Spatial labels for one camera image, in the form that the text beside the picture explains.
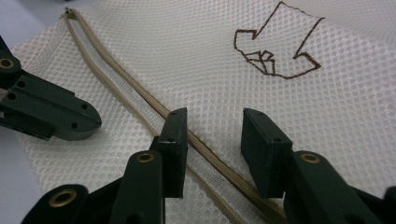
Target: screw hole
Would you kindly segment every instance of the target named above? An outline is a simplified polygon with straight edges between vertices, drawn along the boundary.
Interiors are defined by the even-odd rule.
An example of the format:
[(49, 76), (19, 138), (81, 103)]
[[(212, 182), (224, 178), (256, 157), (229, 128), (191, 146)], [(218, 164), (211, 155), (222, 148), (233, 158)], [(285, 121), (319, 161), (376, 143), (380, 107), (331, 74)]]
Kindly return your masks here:
[(63, 189), (49, 199), (51, 207), (62, 207), (73, 202), (77, 197), (74, 189)]
[(154, 155), (151, 153), (144, 153), (137, 156), (137, 160), (140, 162), (149, 162), (154, 160)]
[(303, 161), (310, 162), (310, 163), (319, 163), (320, 162), (319, 157), (317, 157), (313, 154), (308, 154), (308, 153), (301, 155), (301, 159), (303, 159)]
[(141, 224), (143, 223), (143, 214), (141, 213), (132, 213), (129, 215), (126, 220), (126, 224)]
[(0, 67), (4, 69), (9, 69), (14, 66), (14, 62), (10, 59), (0, 59)]
[(76, 129), (76, 128), (78, 128), (78, 124), (77, 123), (72, 123), (72, 129)]
[(23, 88), (26, 86), (26, 83), (24, 81), (19, 81), (17, 82), (17, 86)]
[(15, 99), (17, 99), (17, 95), (15, 95), (14, 93), (10, 93), (10, 94), (7, 95), (7, 98), (9, 100), (15, 100)]

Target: white mesh fabric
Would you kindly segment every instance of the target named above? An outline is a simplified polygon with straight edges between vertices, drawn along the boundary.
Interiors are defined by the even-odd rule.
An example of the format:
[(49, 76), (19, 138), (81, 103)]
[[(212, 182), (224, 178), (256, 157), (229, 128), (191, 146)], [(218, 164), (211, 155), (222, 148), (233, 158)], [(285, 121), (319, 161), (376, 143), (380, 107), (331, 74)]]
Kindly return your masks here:
[[(122, 176), (126, 162), (133, 153), (149, 149), (152, 135), (147, 127), (125, 109), (91, 72), (62, 21), (12, 51), (25, 70), (66, 87), (74, 91), (77, 97), (90, 102), (104, 122), (93, 136), (77, 142), (57, 138), (46, 142), (18, 134), (43, 192), (63, 184), (81, 184), (89, 191), (99, 189)], [(103, 63), (102, 66), (111, 72), (108, 66)], [(137, 93), (126, 92), (134, 104), (145, 112), (145, 102), (139, 102)], [(158, 115), (152, 111), (146, 112), (154, 127), (155, 124), (163, 125)], [(230, 222), (210, 193), (189, 173), (186, 173), (184, 188), (183, 200), (166, 200), (167, 222)]]
[[(83, 44), (84, 49), (87, 50), (88, 54), (90, 54), (90, 58), (94, 61), (97, 67), (100, 68), (101, 71), (114, 83), (117, 87), (119, 87), (120, 94), (122, 94), (125, 99), (128, 100), (129, 104), (133, 105), (136, 109), (139, 110), (144, 119), (149, 123), (151, 127), (154, 127), (157, 133), (160, 133), (164, 124), (164, 120), (159, 117), (156, 112), (152, 110), (152, 108), (148, 105), (147, 102), (143, 100), (143, 98), (138, 95), (136, 91), (134, 91), (130, 86), (128, 86), (127, 82), (120, 77), (109, 65), (106, 64), (105, 61), (99, 56), (99, 54), (94, 49), (93, 45), (90, 43), (88, 37), (85, 35), (84, 31), (78, 25), (77, 21), (70, 21), (73, 26), (74, 31), (76, 32), (79, 41)], [(243, 216), (244, 220), (247, 223), (262, 223), (262, 213), (252, 205), (248, 199), (246, 199), (241, 192), (236, 190), (228, 180), (221, 176), (219, 172), (217, 172), (197, 151), (191, 149), (189, 150), (187, 156), (187, 164), (206, 182), (208, 186), (210, 186), (220, 197), (222, 197), (230, 206), (240, 215)], [(190, 203), (191, 206), (194, 206), (196, 210), (200, 209), (200, 206), (205, 204), (199, 199), (194, 200), (186, 200), (186, 203)], [(185, 206), (182, 204), (175, 205), (173, 207)], [(172, 212), (173, 216), (175, 214), (179, 214), (182, 216), (180, 220), (177, 220), (177, 223), (184, 223), (184, 217), (188, 216), (188, 212)], [(201, 221), (206, 221), (207, 218), (201, 218)]]
[[(250, 183), (239, 148), (244, 107), (266, 113), (293, 141), (294, 150), (322, 154), (349, 184), (382, 196), (396, 183), (396, 48), (390, 44), (394, 35), (378, 32), (382, 28), (364, 29), (347, 17), (338, 21), (335, 12), (322, 14), (315, 6), (306, 5), (313, 17), (276, 1), (107, 0), (79, 12), (114, 59), (146, 90), (170, 110), (186, 106), (189, 128)], [(248, 63), (233, 44), (237, 30), (259, 31), (269, 18), (263, 33), (269, 42), (242, 41), (251, 49), (274, 53), (276, 73), (258, 68), (271, 68), (270, 60)], [(44, 191), (64, 183), (102, 187), (122, 174), (133, 152), (148, 148), (147, 129), (96, 80), (62, 24), (13, 51), (26, 70), (74, 91), (92, 103), (104, 121), (98, 133), (76, 143), (21, 137)], [(320, 67), (307, 57), (291, 60), (297, 51), (307, 52)], [(268, 52), (257, 54), (259, 59), (260, 55), (267, 59)], [(293, 79), (268, 76), (290, 77), (312, 68)], [(129, 91), (122, 84), (119, 88)], [(248, 221), (256, 223), (260, 214), (251, 212), (251, 204), (240, 197), (232, 197), (234, 189), (213, 177), (217, 173), (200, 170), (207, 162), (195, 154), (189, 154), (189, 162), (202, 170), (205, 181), (243, 217), (254, 216)], [(198, 200), (201, 189), (190, 185), (190, 179), (187, 189), (196, 190), (186, 198)], [(206, 200), (195, 220), (209, 213), (212, 222), (224, 222), (223, 214)]]
[[(395, 48), (322, 20), (301, 48), (319, 69), (291, 80), (265, 76), (233, 48), (233, 38), (238, 29), (260, 30), (276, 6), (275, 1), (105, 1), (80, 13), (157, 99), (170, 109), (186, 106), (190, 128), (250, 182), (239, 152), (244, 107), (268, 114), (294, 150), (324, 155), (349, 184), (381, 196), (396, 182)], [(306, 34), (308, 27), (293, 19), (312, 24), (318, 18), (291, 7), (278, 10), (269, 30), (278, 38), (270, 47), (292, 57), (297, 49), (288, 46), (301, 41), (299, 31)], [(290, 24), (298, 27), (295, 33)]]
[(368, 35), (373, 39), (396, 44), (396, 29), (393, 16), (396, 4), (392, 0), (284, 0), (293, 7), (348, 29)]

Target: bolt hole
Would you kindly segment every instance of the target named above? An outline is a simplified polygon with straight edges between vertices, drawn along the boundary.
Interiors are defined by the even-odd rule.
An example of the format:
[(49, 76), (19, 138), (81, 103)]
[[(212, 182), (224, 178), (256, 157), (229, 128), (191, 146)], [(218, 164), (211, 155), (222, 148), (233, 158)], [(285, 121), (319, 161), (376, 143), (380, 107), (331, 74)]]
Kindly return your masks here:
[(10, 59), (0, 59), (0, 67), (1, 68), (12, 68), (14, 66), (14, 62), (12, 62)]
[(26, 86), (26, 83), (24, 81), (19, 81), (17, 82), (17, 86), (23, 88)]
[(73, 202), (77, 197), (74, 189), (63, 189), (49, 199), (51, 207), (62, 207)]
[(149, 162), (154, 160), (154, 155), (152, 155), (151, 153), (140, 154), (139, 156), (137, 156), (137, 160), (140, 162)]
[(76, 128), (78, 128), (78, 124), (77, 123), (72, 123), (72, 129), (76, 129)]
[(344, 218), (345, 218), (346, 222), (350, 223), (350, 224), (364, 224), (365, 223), (361, 218), (359, 218), (355, 215), (351, 215), (351, 214), (346, 214), (344, 216)]
[(143, 223), (143, 214), (141, 213), (132, 213), (129, 215), (126, 220), (126, 224), (142, 224)]
[(67, 201), (71, 196), (72, 195), (69, 192), (63, 193), (63, 194), (61, 194), (61, 195), (59, 195), (58, 197), (55, 198), (55, 202), (56, 203), (61, 203), (61, 202)]
[(308, 153), (305, 153), (305, 154), (301, 155), (301, 159), (303, 159), (303, 161), (310, 162), (310, 163), (318, 163), (318, 162), (320, 162), (320, 158), (319, 157), (317, 157), (317, 156), (315, 156), (313, 154), (308, 154)]
[(15, 95), (14, 93), (10, 93), (10, 94), (7, 95), (7, 98), (9, 100), (15, 100), (15, 99), (17, 99), (17, 95)]

